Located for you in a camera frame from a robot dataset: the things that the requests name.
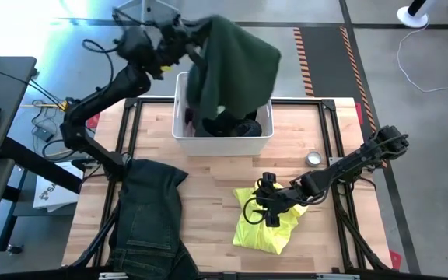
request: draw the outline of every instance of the white power cord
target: white power cord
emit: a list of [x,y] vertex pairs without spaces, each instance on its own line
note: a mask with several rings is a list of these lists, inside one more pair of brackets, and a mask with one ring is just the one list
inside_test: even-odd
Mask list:
[[405,78],[407,78],[407,80],[408,80],[413,86],[415,86],[417,89],[421,90],[421,91],[424,92],[424,93],[433,93],[433,92],[436,92],[436,91],[440,91],[440,90],[448,89],[448,86],[446,86],[446,87],[441,87],[441,88],[438,88],[438,89],[428,89],[428,90],[426,90],[426,89],[422,89],[422,88],[421,88],[420,86],[418,86],[415,82],[412,82],[412,81],[411,81],[411,78],[409,78],[409,75],[408,75],[407,72],[402,68],[402,65],[401,65],[401,48],[402,48],[402,42],[404,42],[404,40],[407,39],[407,38],[409,38],[409,36],[411,36],[412,34],[417,33],[417,32],[421,32],[421,31],[425,30],[426,27],[428,27],[428,25],[429,25],[429,17],[428,17],[428,22],[426,23],[425,27],[421,28],[420,30],[416,30],[416,31],[412,31],[412,32],[410,32],[409,34],[407,34],[407,35],[404,37],[404,39],[401,40],[401,42],[398,44],[397,63],[398,63],[398,68],[401,69],[402,73],[404,73],[404,75],[405,75]]

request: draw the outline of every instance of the cable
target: cable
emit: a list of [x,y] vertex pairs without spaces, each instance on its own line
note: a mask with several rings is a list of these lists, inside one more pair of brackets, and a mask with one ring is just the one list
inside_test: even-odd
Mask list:
[[[97,46],[99,48],[99,50],[96,50],[96,49],[93,49],[91,47],[88,47],[88,45],[86,45],[86,43],[93,44],[93,45]],[[108,54],[108,53],[114,52],[114,51],[116,51],[118,49],[118,46],[116,46],[116,47],[111,48],[109,50],[105,50],[97,42],[95,42],[93,40],[90,40],[90,39],[82,40],[82,47],[84,47],[88,51],[96,52],[96,53],[99,53],[99,54]]]
[[[355,185],[354,184],[350,184],[350,188],[348,189],[349,194],[351,194],[355,189]],[[338,194],[341,196],[347,196],[347,194],[343,194],[340,192],[340,190],[338,189]]]
[[[53,118],[56,117],[57,112],[58,112],[58,108],[57,108],[57,107],[38,106],[38,105],[47,105],[43,100],[34,100],[34,101],[32,101],[32,105],[35,106],[35,107],[39,107],[39,113],[38,113],[35,117],[33,117],[32,120],[30,120],[30,122],[31,122],[31,123],[33,124],[33,126],[34,126],[34,127],[32,128],[32,130],[31,130],[32,147],[33,147],[33,151],[34,151],[35,153],[37,153],[37,150],[38,150],[38,148],[39,148],[39,142],[38,142],[37,145],[36,145],[36,135],[34,134],[34,132],[35,132],[38,128],[47,129],[47,128],[43,127],[42,124],[43,124],[45,121],[50,121],[50,122],[53,124],[53,126],[54,126],[54,129],[52,130],[51,133],[52,133],[53,135],[56,135],[56,134],[58,133],[58,125],[57,125],[56,122],[53,121]],[[53,110],[54,114],[52,114],[52,115],[48,115],[49,110]],[[37,118],[39,118],[39,116],[40,116],[41,114],[43,114],[43,112],[44,112],[44,119],[41,120],[41,121],[36,121]]]
[[429,17],[428,17],[428,22],[426,23],[425,27],[421,28],[420,30],[416,30],[416,31],[412,31],[409,34],[407,34],[404,39],[401,40],[401,42],[398,44],[398,50],[397,50],[397,63],[398,63],[398,68],[401,69],[402,73],[404,73],[405,78],[413,85],[415,86],[417,89],[421,90],[423,93],[433,93],[436,91],[440,91],[440,90],[445,90],[448,89],[448,86],[445,87],[441,87],[441,88],[437,88],[437,89],[422,89],[421,87],[419,87],[415,82],[411,81],[411,78],[409,78],[409,75],[407,74],[407,72],[402,68],[401,65],[401,58],[400,58],[400,54],[401,54],[401,48],[402,48],[402,42],[404,42],[405,39],[409,38],[409,36],[411,36],[414,33],[418,33],[421,32],[423,30],[426,29],[426,27],[428,27],[429,25]]
[[53,97],[53,98],[55,99],[55,101],[58,102],[58,103],[61,105],[61,102],[62,102],[63,100],[59,99],[58,97],[56,97],[56,96],[53,95],[52,93],[48,92],[44,87],[40,86],[40,84],[38,84],[38,83],[36,82],[36,80],[31,79],[30,81],[33,82],[38,88],[40,88],[41,90],[43,90],[45,93],[47,93],[49,96]]
[[95,174],[95,172],[98,171],[98,169],[99,169],[100,167],[101,167],[101,164],[98,164],[98,167],[97,167],[95,170],[93,170],[88,176],[85,176],[85,177],[82,179],[81,183],[79,184],[79,191],[81,190],[82,185],[83,185],[88,179],[93,178],[93,177],[105,176],[105,174]]
[[53,141],[50,141],[50,142],[46,143],[46,145],[44,145],[44,147],[43,147],[43,149],[42,149],[41,152],[42,152],[42,154],[43,154],[43,157],[44,157],[46,160],[49,160],[49,161],[51,161],[51,162],[57,162],[57,161],[61,161],[61,160],[63,160],[63,159],[66,159],[66,158],[68,158],[69,156],[71,156],[71,155],[73,155],[73,154],[75,153],[75,151],[70,150],[70,152],[67,153],[67,154],[65,154],[64,156],[58,157],[58,158],[56,158],[56,159],[52,159],[52,158],[50,158],[51,155],[46,154],[46,149],[47,149],[47,147],[49,147],[51,144],[58,143],[58,142],[63,142],[63,139],[53,140]]
[[11,78],[11,79],[15,79],[15,80],[17,80],[17,81],[19,81],[19,82],[23,82],[24,84],[26,84],[26,85],[28,85],[28,86],[30,86],[30,87],[33,87],[35,90],[37,90],[38,92],[42,93],[45,97],[47,97],[49,100],[51,100],[51,102],[52,102],[53,104],[55,104],[56,106],[58,106],[58,107],[61,108],[61,105],[60,105],[60,104],[58,104],[58,103],[57,103],[55,100],[53,100],[53,98],[51,98],[47,93],[45,93],[45,92],[42,91],[41,89],[37,88],[35,85],[33,85],[33,84],[29,83],[29,82],[26,82],[26,81],[24,81],[24,80],[22,80],[22,79],[18,79],[18,78],[16,78],[16,77],[13,77],[12,75],[8,75],[8,74],[6,74],[6,73],[3,73],[3,72],[0,72],[0,75],[6,76],[6,77]]
[[371,181],[370,179],[366,179],[366,178],[364,178],[364,177],[360,177],[359,179],[360,179],[360,180],[363,180],[363,181],[365,181],[365,182],[368,182],[368,183],[370,183],[370,184],[372,184],[372,186],[373,186],[374,189],[376,190],[376,184],[375,184],[373,181]]
[[[91,44],[95,45],[96,47],[98,47],[100,50],[98,51],[91,47],[88,47],[86,45],[86,43],[91,43]],[[112,52],[112,51],[116,51],[118,47],[115,47],[115,48],[107,51],[103,47],[101,47],[101,45],[99,45],[97,42],[90,40],[90,39],[84,39],[82,41],[82,47],[84,47],[88,51],[105,54],[107,56],[108,63],[110,63],[110,81],[108,82],[108,85],[103,89],[103,92],[106,92],[107,90],[110,89],[110,87],[112,86],[112,82],[114,81],[114,63],[112,62],[112,58],[110,57],[110,55],[108,53]]]
[[262,218],[260,219],[260,220],[258,220],[258,221],[256,221],[256,222],[252,222],[252,221],[250,221],[249,219],[248,219],[248,217],[247,217],[247,206],[248,206],[248,204],[250,203],[250,202],[252,202],[252,201],[256,201],[257,199],[262,199],[262,200],[265,200],[265,201],[274,201],[274,199],[270,199],[270,198],[257,198],[257,197],[255,197],[255,198],[249,198],[248,200],[247,200],[247,202],[245,202],[245,205],[243,206],[243,217],[245,218],[245,221],[247,221],[249,224],[251,224],[251,225],[258,225],[258,224],[260,224],[262,221],[264,221],[265,220],[265,215],[262,215]]

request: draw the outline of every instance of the black cable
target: black cable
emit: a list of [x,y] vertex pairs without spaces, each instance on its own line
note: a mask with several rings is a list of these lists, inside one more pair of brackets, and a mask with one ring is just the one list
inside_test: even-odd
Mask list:
[[[96,47],[98,47],[100,50],[98,51],[91,47],[88,47],[86,45],[86,43],[91,43],[91,44],[95,45]],[[116,51],[118,47],[115,47],[115,48],[107,51],[103,47],[101,47],[97,42],[90,40],[90,39],[83,40],[82,47],[84,47],[88,51],[105,54],[107,56],[108,63],[110,63],[110,81],[108,82],[108,85],[103,89],[103,92],[106,92],[107,90],[110,89],[110,87],[112,86],[112,82],[114,81],[114,63],[112,62],[112,58],[110,57],[110,55],[108,53],[112,52],[112,51]]]
[[[350,188],[348,189],[348,192],[351,194],[355,189],[355,185],[354,184],[350,184]],[[338,189],[338,194],[341,196],[347,196],[347,194],[343,194],[340,192],[340,190]]]
[[82,185],[83,185],[88,179],[93,178],[93,177],[105,176],[105,174],[95,174],[95,172],[98,171],[98,169],[99,169],[100,167],[101,167],[101,164],[98,164],[98,167],[97,167],[95,170],[93,170],[88,176],[85,176],[85,177],[82,179],[82,181],[81,181],[81,183],[79,184],[79,187],[78,187],[79,191],[81,190]]
[[262,215],[262,218],[261,218],[260,220],[256,221],[256,222],[252,222],[252,221],[250,221],[250,220],[248,219],[248,217],[247,217],[247,206],[248,206],[248,204],[249,204],[250,202],[252,202],[252,201],[254,201],[254,200],[257,200],[257,198],[250,198],[250,199],[247,200],[247,202],[245,202],[245,205],[243,206],[243,217],[245,218],[245,221],[247,221],[249,224],[251,224],[251,225],[258,225],[258,224],[260,224],[262,221],[265,220],[265,215]]
[[376,190],[376,184],[373,181],[371,181],[370,179],[366,179],[366,178],[363,178],[363,177],[360,177],[359,179],[372,184],[372,186]]
[[[34,135],[34,132],[38,129],[38,128],[42,128],[42,129],[46,129],[44,128],[41,124],[43,124],[45,121],[50,121],[53,126],[54,126],[54,130],[52,131],[53,135],[56,135],[58,133],[58,125],[55,121],[53,121],[53,118],[56,117],[57,113],[58,113],[58,109],[57,107],[45,107],[42,105],[47,105],[43,100],[34,100],[32,101],[32,105],[34,105],[35,107],[39,106],[39,113],[32,118],[32,120],[30,120],[30,122],[34,125],[34,127],[32,128],[31,131],[31,136],[32,136],[32,147],[33,147],[33,151],[35,153],[37,153],[37,150],[39,149],[39,142],[36,145],[36,135]],[[53,110],[54,114],[52,115],[48,115],[47,113],[49,112],[49,110]],[[44,112],[44,119],[41,121],[36,121],[36,119]]]
[[260,220],[258,220],[258,221],[256,221],[256,222],[251,222],[249,219],[248,219],[248,217],[247,217],[247,206],[248,206],[248,204],[250,203],[250,202],[252,202],[252,201],[256,201],[256,200],[258,200],[258,199],[261,199],[261,200],[265,200],[265,201],[274,201],[274,199],[272,199],[272,198],[257,198],[257,197],[255,197],[255,198],[249,198],[248,200],[247,200],[247,202],[245,202],[245,205],[243,206],[243,217],[245,218],[245,221],[247,221],[249,224],[251,224],[251,225],[258,225],[258,224],[260,224],[262,221],[264,221],[265,220],[265,215],[262,215],[262,219],[260,219]]
[[[96,49],[93,49],[93,48],[89,47],[88,45],[86,45],[86,43],[93,44],[93,45],[97,46],[99,48],[99,50],[96,50]],[[93,40],[90,40],[90,39],[82,40],[82,47],[84,47],[88,51],[96,52],[96,53],[99,53],[99,54],[108,54],[108,53],[114,52],[114,51],[116,51],[118,49],[118,46],[116,46],[116,47],[111,48],[109,50],[105,50],[104,47],[101,47],[97,42],[95,42]]]
[[51,144],[58,143],[58,142],[63,142],[63,139],[53,140],[53,141],[50,141],[50,142],[46,143],[46,145],[44,145],[41,153],[43,154],[43,157],[46,160],[49,160],[51,162],[57,162],[57,161],[61,161],[63,159],[66,159],[66,158],[68,158],[69,156],[71,156],[71,155],[73,155],[75,153],[75,151],[70,151],[69,153],[65,154],[64,156],[61,156],[61,157],[58,157],[58,158],[51,158],[51,157],[49,157],[46,154],[47,147],[49,147]]
[[58,107],[61,108],[61,105],[60,105],[60,104],[58,104],[56,101],[54,101],[53,98],[51,98],[50,96],[48,96],[47,93],[45,93],[45,92],[42,91],[41,89],[37,88],[35,85],[33,85],[33,84],[29,83],[29,82],[26,82],[26,81],[24,81],[24,80],[22,80],[22,79],[18,79],[18,78],[16,78],[16,77],[13,77],[12,75],[8,75],[8,74],[6,74],[6,73],[3,73],[3,72],[0,72],[0,75],[6,76],[6,77],[11,78],[11,79],[15,79],[15,80],[17,80],[17,81],[19,81],[19,82],[23,82],[24,84],[26,84],[26,85],[28,85],[28,86],[30,86],[30,87],[33,87],[35,90],[37,90],[37,91],[40,92],[42,95],[44,95],[44,96],[47,97],[49,100],[51,100],[51,102],[52,102],[54,105],[56,105],[56,106],[58,106]]
[[39,83],[37,83],[36,80],[31,79],[30,81],[33,82],[38,88],[43,90],[45,93],[47,93],[49,96],[53,97],[56,102],[61,103],[63,101],[63,100],[59,99],[58,97],[56,97],[54,94],[48,92],[44,87],[42,87]]

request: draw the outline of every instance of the yellow cloth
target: yellow cloth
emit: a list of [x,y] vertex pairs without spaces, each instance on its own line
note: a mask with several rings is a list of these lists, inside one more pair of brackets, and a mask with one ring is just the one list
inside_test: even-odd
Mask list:
[[[277,183],[274,184],[274,187],[283,188],[281,184]],[[233,191],[234,196],[240,202],[242,210],[247,200],[255,197],[255,194],[252,193],[257,188],[257,183],[255,183],[255,187],[240,188]],[[247,206],[247,218],[252,222],[261,219],[261,214],[253,212],[253,210],[259,209],[262,209],[262,207],[257,204],[257,201],[251,201]],[[236,225],[233,245],[280,254],[288,243],[292,230],[298,225],[297,218],[305,213],[306,210],[307,206],[295,205],[286,213],[279,214],[279,227],[267,227],[265,226],[265,221],[258,225],[251,225],[245,220],[243,213],[241,213],[240,220]]]

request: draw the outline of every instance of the white plastic bin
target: white plastic bin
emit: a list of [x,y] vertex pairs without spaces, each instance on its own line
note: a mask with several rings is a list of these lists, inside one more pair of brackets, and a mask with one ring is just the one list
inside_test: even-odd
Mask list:
[[184,112],[186,103],[187,72],[177,76],[172,122],[172,135],[189,156],[255,156],[261,153],[274,134],[272,105],[268,103],[257,109],[256,121],[261,124],[260,137],[193,137],[186,135]]

